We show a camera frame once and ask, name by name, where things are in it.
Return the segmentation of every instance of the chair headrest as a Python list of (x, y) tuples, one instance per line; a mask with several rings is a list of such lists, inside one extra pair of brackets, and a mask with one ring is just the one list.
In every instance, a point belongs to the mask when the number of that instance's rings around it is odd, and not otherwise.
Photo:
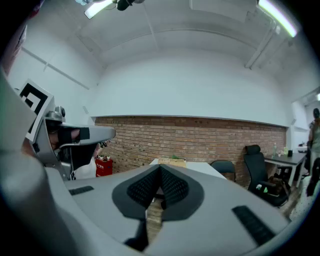
[(248, 155), (255, 155), (261, 151), (261, 148), (259, 147), (259, 145), (251, 145), (245, 146), (245, 150)]

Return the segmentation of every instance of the chair backrest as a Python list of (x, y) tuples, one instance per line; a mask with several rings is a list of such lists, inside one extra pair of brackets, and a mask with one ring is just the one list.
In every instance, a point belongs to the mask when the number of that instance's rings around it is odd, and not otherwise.
[(254, 191), (260, 181), (268, 180), (264, 154), (260, 152), (258, 145), (246, 146), (247, 153), (244, 155), (244, 162), (251, 177), (248, 190)]
[(216, 169), (219, 173), (236, 173), (235, 166), (230, 161), (217, 160), (214, 161), (211, 166)]

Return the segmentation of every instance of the red object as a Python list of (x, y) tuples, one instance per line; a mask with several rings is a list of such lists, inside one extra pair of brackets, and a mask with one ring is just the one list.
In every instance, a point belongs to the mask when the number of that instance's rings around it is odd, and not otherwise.
[(96, 159), (95, 160), (95, 165), (96, 165), (96, 172), (95, 176), (100, 177), (100, 176), (107, 176), (112, 174), (112, 160), (109, 159), (106, 162), (102, 161), (101, 159)]

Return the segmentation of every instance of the black office chair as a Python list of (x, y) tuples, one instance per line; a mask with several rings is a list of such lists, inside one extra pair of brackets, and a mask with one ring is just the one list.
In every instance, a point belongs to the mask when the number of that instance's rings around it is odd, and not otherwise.
[[(251, 176), (251, 183), (248, 190), (273, 206), (283, 205), (289, 199), (284, 188), (282, 188), (278, 196), (264, 193), (265, 188), (267, 188), (268, 191), (272, 191), (275, 189), (276, 185), (268, 182), (265, 157), (264, 154), (260, 152), (260, 147), (258, 145), (251, 145), (246, 146), (245, 149), (247, 153), (244, 155), (244, 162)], [(290, 186), (288, 183), (284, 183), (287, 188), (287, 192), (290, 194)], [(256, 189), (259, 184), (262, 185), (260, 190)]]
[(224, 161), (224, 160), (216, 160), (212, 162), (211, 167), (216, 169), (219, 173), (233, 173), (234, 174), (234, 182), (236, 182), (236, 169), (232, 162)]

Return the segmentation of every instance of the ceiling light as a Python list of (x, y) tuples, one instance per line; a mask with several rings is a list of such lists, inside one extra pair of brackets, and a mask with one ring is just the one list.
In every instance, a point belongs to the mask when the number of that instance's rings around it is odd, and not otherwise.
[(88, 19), (91, 19), (93, 16), (95, 16), (98, 12), (100, 12), (102, 9), (106, 8), (109, 5), (112, 5), (112, 0), (105, 0), (102, 2), (95, 2), (93, 5), (91, 5), (85, 12), (85, 16), (88, 17)]
[(286, 29), (286, 31), (288, 31), (290, 36), (292, 36), (293, 38), (296, 36), (297, 30), (285, 17), (285, 15), (280, 10), (278, 10), (272, 3), (270, 3), (268, 0), (259, 0), (258, 4), (270, 15), (272, 15), (279, 23), (281, 23), (281, 25)]

